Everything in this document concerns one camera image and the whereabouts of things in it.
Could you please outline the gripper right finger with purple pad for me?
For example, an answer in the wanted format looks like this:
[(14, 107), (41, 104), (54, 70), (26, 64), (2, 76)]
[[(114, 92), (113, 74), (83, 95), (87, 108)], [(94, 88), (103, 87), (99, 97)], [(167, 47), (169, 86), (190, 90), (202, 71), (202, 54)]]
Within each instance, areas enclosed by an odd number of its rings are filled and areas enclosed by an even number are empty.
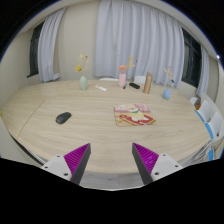
[(132, 144), (132, 154), (145, 185), (182, 169), (168, 154), (157, 154), (137, 143)]

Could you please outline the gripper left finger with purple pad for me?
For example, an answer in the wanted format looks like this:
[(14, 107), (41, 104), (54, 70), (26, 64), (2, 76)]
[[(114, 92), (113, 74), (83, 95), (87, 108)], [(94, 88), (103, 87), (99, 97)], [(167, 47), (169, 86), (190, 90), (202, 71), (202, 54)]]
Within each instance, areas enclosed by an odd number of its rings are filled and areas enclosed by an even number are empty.
[(90, 154), (91, 145), (87, 143), (66, 155), (55, 155), (42, 166), (42, 169), (79, 185)]

